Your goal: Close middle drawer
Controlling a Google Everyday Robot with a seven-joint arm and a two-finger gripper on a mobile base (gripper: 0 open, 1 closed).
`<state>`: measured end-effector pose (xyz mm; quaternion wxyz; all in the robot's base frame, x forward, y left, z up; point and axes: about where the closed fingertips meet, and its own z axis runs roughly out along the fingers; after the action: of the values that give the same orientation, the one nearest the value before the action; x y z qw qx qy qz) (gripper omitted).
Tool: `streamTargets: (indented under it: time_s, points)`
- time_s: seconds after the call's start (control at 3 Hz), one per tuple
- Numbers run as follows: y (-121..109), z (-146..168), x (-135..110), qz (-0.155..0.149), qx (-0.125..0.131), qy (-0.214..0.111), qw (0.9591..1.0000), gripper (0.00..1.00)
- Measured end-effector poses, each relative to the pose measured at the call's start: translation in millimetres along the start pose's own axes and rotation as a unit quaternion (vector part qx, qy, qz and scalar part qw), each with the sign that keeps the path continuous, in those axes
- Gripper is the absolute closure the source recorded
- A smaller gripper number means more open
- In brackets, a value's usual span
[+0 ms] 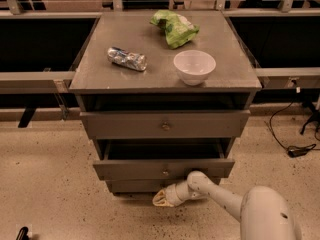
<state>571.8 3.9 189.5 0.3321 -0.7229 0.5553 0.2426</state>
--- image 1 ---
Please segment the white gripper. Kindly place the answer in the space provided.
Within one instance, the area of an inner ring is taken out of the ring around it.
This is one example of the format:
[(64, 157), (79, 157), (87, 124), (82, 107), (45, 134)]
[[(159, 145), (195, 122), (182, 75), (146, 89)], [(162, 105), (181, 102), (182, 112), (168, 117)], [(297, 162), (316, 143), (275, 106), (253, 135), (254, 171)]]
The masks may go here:
[(192, 189), (188, 186), (186, 181), (169, 185), (166, 190), (161, 189), (155, 196), (153, 205), (156, 207), (176, 207), (181, 205), (192, 197)]

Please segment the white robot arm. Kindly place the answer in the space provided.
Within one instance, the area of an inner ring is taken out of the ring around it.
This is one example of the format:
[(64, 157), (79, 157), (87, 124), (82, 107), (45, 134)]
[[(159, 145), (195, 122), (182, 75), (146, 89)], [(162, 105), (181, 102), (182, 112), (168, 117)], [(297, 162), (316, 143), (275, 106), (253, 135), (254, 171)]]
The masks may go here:
[(287, 201), (265, 186), (255, 186), (240, 196), (213, 183), (203, 172), (192, 171), (185, 181), (161, 189), (153, 204), (176, 207), (204, 197), (214, 200), (240, 223), (241, 240), (302, 240), (300, 225)]

